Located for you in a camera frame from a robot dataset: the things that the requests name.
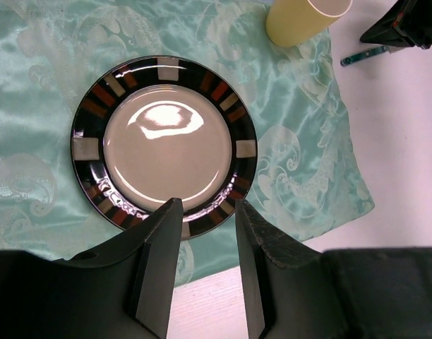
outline plate center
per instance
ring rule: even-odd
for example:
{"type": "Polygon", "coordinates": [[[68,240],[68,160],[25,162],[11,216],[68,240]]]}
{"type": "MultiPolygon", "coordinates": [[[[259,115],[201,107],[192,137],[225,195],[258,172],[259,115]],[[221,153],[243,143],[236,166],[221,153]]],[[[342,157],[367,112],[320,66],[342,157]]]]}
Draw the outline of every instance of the plate center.
{"type": "Polygon", "coordinates": [[[117,107],[104,133],[104,156],[112,180],[135,204],[156,210],[176,197],[189,210],[223,184],[232,143],[208,99],[178,85],[154,85],[117,107]]]}

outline cup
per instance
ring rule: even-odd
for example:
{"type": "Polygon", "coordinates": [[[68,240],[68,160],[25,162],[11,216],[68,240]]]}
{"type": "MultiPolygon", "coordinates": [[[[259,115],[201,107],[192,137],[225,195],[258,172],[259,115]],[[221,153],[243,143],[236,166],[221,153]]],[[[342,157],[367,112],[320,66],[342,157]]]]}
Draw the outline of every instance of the cup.
{"type": "Polygon", "coordinates": [[[275,0],[266,33],[280,47],[310,39],[348,12],[352,0],[275,0]]]}

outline table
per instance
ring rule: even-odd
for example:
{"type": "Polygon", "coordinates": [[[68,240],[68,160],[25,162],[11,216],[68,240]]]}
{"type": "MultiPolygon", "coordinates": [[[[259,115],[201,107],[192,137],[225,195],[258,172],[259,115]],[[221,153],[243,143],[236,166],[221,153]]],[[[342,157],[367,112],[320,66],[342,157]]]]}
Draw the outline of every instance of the table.
{"type": "MultiPolygon", "coordinates": [[[[432,246],[432,47],[382,54],[347,68],[339,65],[343,57],[368,48],[359,37],[394,2],[355,0],[330,28],[354,152],[376,208],[306,242],[318,251],[432,246]]],[[[175,289],[168,338],[247,337],[239,268],[175,289]]]]}

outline plate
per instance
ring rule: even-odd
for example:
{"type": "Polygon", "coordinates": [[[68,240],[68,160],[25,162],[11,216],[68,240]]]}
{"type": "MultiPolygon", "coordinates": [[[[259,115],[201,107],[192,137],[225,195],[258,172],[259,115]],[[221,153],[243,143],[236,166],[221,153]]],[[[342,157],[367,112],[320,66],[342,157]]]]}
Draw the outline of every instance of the plate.
{"type": "Polygon", "coordinates": [[[190,60],[150,56],[92,85],[73,120],[71,154],[85,195],[112,224],[125,230],[177,197],[189,239],[222,224],[246,196],[257,138],[220,76],[190,60]]]}

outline paisley pattern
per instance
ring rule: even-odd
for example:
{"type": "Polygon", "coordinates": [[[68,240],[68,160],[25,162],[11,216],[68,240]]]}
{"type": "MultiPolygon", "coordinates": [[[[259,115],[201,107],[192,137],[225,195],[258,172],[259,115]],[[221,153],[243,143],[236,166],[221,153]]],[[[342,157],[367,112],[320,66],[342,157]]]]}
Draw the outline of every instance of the paisley pattern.
{"type": "MultiPolygon", "coordinates": [[[[151,54],[200,62],[243,98],[259,139],[248,199],[270,222],[305,240],[369,212],[328,32],[279,48],[267,12],[232,0],[0,0],[0,248],[70,258],[119,232],[75,183],[69,129],[97,78],[151,54]]],[[[237,263],[232,218],[181,244],[176,284],[237,263]]]]}

